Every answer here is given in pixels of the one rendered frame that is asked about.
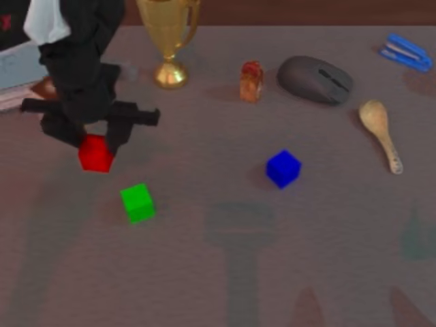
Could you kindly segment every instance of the gold trophy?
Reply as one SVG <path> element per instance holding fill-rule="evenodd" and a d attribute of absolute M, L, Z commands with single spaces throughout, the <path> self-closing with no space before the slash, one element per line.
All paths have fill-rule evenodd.
<path fill-rule="evenodd" d="M 188 80 L 188 72 L 175 57 L 196 34 L 200 0 L 136 0 L 136 4 L 152 42 L 163 55 L 163 63 L 154 73 L 155 82 L 164 89 L 182 87 Z M 183 39 L 189 12 L 191 26 Z"/>

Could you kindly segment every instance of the gray mouse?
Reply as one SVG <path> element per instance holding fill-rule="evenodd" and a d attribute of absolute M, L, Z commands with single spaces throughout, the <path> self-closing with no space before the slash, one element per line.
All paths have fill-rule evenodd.
<path fill-rule="evenodd" d="M 280 87 L 297 97 L 336 106 L 347 101 L 353 79 L 342 69 L 323 60 L 295 56 L 277 72 Z"/>

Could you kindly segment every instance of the blue clip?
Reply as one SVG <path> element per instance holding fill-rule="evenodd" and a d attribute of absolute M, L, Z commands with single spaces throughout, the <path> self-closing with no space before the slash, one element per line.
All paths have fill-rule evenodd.
<path fill-rule="evenodd" d="M 433 61 L 424 49 L 393 33 L 388 36 L 388 41 L 379 54 L 423 73 L 433 66 Z"/>

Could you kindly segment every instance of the background wall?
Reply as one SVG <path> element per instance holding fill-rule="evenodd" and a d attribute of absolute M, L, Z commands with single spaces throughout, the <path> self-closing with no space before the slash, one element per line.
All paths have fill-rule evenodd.
<path fill-rule="evenodd" d="M 125 25 L 140 25 L 126 0 Z M 201 25 L 436 25 L 436 0 L 202 0 Z"/>

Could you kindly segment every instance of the green cube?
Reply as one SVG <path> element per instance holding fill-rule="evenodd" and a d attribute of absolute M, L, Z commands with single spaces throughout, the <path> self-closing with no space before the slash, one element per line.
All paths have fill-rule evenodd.
<path fill-rule="evenodd" d="M 155 215 L 153 199 L 145 184 L 138 184 L 122 190 L 121 197 L 130 223 L 148 220 Z"/>

